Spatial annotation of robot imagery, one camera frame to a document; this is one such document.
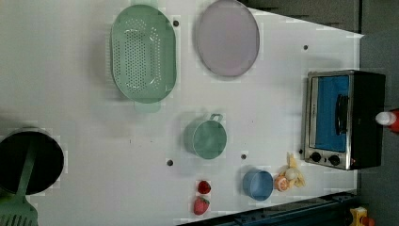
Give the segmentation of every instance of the toaster oven knob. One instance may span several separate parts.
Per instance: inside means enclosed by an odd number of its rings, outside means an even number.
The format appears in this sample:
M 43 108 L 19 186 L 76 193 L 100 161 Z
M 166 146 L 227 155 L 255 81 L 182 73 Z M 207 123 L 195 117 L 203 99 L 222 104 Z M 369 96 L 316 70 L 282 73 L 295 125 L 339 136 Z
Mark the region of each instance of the toaster oven knob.
M 332 164 L 332 166 L 338 166 L 340 165 L 340 157 L 337 155 L 332 155 L 328 161 Z
M 319 162 L 320 159 L 322 159 L 322 155 L 320 155 L 319 153 L 311 154 L 311 160 L 313 160 L 314 162 Z

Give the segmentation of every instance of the blue bowl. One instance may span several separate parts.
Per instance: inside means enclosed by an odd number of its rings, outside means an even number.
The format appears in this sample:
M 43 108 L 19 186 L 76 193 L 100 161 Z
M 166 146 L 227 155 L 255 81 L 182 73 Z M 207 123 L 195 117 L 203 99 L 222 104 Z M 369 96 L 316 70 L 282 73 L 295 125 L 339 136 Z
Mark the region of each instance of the blue bowl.
M 256 201 L 265 201 L 273 191 L 273 177 L 269 172 L 252 169 L 244 176 L 244 192 Z

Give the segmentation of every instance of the spatula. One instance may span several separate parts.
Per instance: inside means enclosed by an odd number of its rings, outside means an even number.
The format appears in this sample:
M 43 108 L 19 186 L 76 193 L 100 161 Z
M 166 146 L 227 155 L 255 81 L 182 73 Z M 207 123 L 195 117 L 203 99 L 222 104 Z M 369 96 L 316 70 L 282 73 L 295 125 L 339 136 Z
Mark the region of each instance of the spatula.
M 26 190 L 35 165 L 37 145 L 31 139 L 18 190 L 9 201 L 0 204 L 0 226 L 37 226 L 38 211 L 26 200 Z

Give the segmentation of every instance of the white table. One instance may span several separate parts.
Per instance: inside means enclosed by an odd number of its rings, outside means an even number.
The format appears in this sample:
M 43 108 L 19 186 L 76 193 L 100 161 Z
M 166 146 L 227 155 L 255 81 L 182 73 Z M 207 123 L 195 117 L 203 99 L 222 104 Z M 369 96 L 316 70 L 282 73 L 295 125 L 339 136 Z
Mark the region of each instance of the white table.
M 302 160 L 307 185 L 274 190 L 265 202 L 245 196 L 241 179 L 252 167 L 276 175 L 288 152 L 300 157 L 307 73 L 358 68 L 361 36 L 252 10 L 259 56 L 246 74 L 226 80 L 206 70 L 193 44 L 195 21 L 211 2 L 0 2 L 1 135 L 35 125 L 66 155 L 60 180 L 30 197 L 40 225 L 174 225 L 356 188 L 355 171 Z M 181 24 L 178 83 L 155 114 L 135 112 L 108 66 L 111 24 L 138 3 Z M 220 157 L 205 161 L 184 149 L 181 133 L 211 113 L 224 115 L 229 141 Z M 196 217 L 192 203 L 202 179 L 211 181 L 211 207 Z

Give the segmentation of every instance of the red strawberry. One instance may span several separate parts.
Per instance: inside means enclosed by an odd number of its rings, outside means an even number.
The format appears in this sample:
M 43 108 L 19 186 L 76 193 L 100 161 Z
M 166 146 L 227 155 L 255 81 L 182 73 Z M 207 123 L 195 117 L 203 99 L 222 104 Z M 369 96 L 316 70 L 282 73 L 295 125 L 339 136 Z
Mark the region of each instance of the red strawberry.
M 203 215 L 209 207 L 209 201 L 205 200 L 202 197 L 197 197 L 194 202 L 194 214 L 195 215 Z
M 199 193 L 208 194 L 211 191 L 211 185 L 206 181 L 199 182 Z

